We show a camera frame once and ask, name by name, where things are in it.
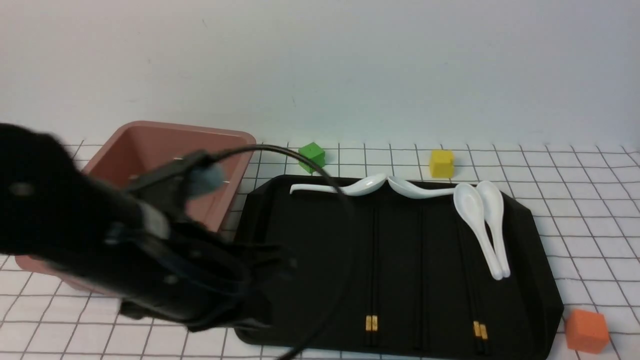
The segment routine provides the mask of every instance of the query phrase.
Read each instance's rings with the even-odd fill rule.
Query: table surface
[[[306,142],[273,142],[297,148]],[[319,142],[333,176],[385,172],[417,181],[493,181],[533,212],[563,302],[603,313],[611,342],[599,355],[568,350],[564,322],[549,359],[637,359],[640,354],[640,154],[622,146]],[[100,145],[68,145],[78,167]],[[451,149],[456,173],[432,179],[432,149]],[[296,161],[256,153],[223,225],[233,237],[246,194],[280,174],[308,175]],[[22,271],[0,256],[0,359],[270,359],[282,348],[247,345],[234,331],[187,334],[159,320],[117,316],[118,300]],[[391,359],[306,350],[305,359]]]

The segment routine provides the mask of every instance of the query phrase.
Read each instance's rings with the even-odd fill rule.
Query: black cable
[[[344,206],[345,211],[347,212],[348,219],[353,220],[354,215],[353,215],[353,206],[351,204],[351,201],[349,200],[347,195],[344,194],[342,189],[340,189],[340,186],[338,185],[338,183],[316,163],[302,156],[301,154],[298,154],[295,151],[286,149],[284,147],[275,146],[275,145],[257,144],[257,145],[248,145],[244,147],[238,147],[236,149],[223,150],[214,156],[214,160],[217,162],[217,161],[221,161],[226,158],[229,158],[233,155],[241,154],[243,152],[259,151],[259,150],[277,152],[279,154],[290,156],[299,161],[302,161],[305,165],[317,171],[323,178],[326,179],[326,182],[329,184],[329,186],[331,186],[336,191],[336,193],[338,194],[338,200],[340,200],[340,202]],[[283,356],[279,357],[280,360],[291,360],[294,357],[296,357],[296,355],[302,352],[302,350],[304,350],[311,343],[311,341],[313,341],[318,335],[320,335],[326,329],[326,326],[329,324],[329,321],[333,320],[333,317],[338,311],[338,308],[340,308],[340,305],[342,305],[342,302],[346,298],[347,293],[349,291],[349,285],[353,280],[352,278],[353,278],[353,272],[354,272],[354,267],[356,263],[356,254],[357,254],[355,244],[351,246],[350,252],[351,252],[351,256],[350,256],[351,261],[349,262],[347,272],[344,276],[344,281],[342,282],[342,286],[340,287],[338,295],[333,301],[333,304],[327,309],[326,313],[324,314],[324,316],[321,317],[319,323],[313,328],[313,330],[309,334],[307,334],[307,336],[305,336],[298,345],[296,345],[295,347],[292,347],[292,349],[286,352]]]

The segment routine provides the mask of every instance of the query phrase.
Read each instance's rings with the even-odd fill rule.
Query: spoon
[[[395,176],[389,176],[387,180],[393,190],[409,199],[428,199],[430,197],[452,195],[454,191],[454,188],[437,190],[419,188],[407,180],[402,180]]]
[[[380,173],[380,174],[365,177],[362,180],[359,180],[349,186],[343,186],[340,189],[342,190],[342,192],[344,192],[345,195],[363,196],[381,188],[382,185],[385,184],[385,180],[387,180],[387,175]],[[334,188],[327,185],[293,184],[291,185],[291,189],[289,190],[289,193],[291,194],[296,190],[307,190],[310,192],[325,192],[325,193],[336,192]]]
[[[469,184],[458,184],[453,193],[453,204],[462,220],[476,235],[491,276],[496,280],[501,280],[502,270],[489,241],[489,235],[484,228],[484,207],[480,194]]]
[[[502,276],[509,277],[511,269],[507,260],[507,252],[504,249],[504,238],[502,237],[502,217],[504,216],[504,200],[502,193],[491,181],[481,181],[476,190],[482,198],[484,204],[484,220],[489,224],[493,237],[493,248],[498,263],[502,268]]]

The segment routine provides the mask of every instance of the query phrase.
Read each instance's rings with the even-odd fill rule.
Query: screw
[[[164,277],[164,282],[169,285],[174,285],[178,283],[178,277],[176,275],[167,275]]]
[[[33,195],[33,186],[29,183],[13,183],[9,190],[15,196],[27,197]]]

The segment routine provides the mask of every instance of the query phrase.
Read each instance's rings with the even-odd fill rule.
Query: yellow cube
[[[452,178],[453,160],[453,152],[451,150],[431,151],[431,160],[429,161],[431,177]]]

